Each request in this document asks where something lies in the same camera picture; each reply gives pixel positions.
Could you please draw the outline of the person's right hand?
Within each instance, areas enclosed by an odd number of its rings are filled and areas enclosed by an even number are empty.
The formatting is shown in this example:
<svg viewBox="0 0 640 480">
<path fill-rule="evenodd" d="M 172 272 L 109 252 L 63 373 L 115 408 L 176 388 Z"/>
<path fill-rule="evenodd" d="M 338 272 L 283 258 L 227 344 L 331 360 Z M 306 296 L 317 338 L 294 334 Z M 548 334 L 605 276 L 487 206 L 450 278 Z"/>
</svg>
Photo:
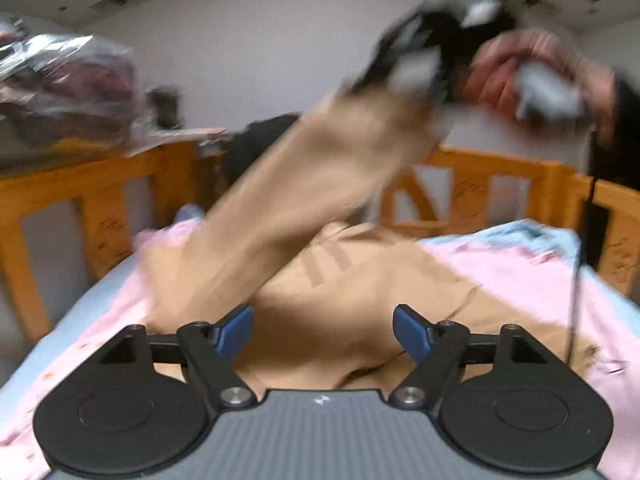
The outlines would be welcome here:
<svg viewBox="0 0 640 480">
<path fill-rule="evenodd" d="M 617 114 L 614 72 L 546 30 L 512 30 L 483 44 L 462 87 L 463 99 L 513 119 L 516 73 L 525 61 L 542 63 L 577 84 L 596 121 L 597 144 L 613 141 Z"/>
</svg>

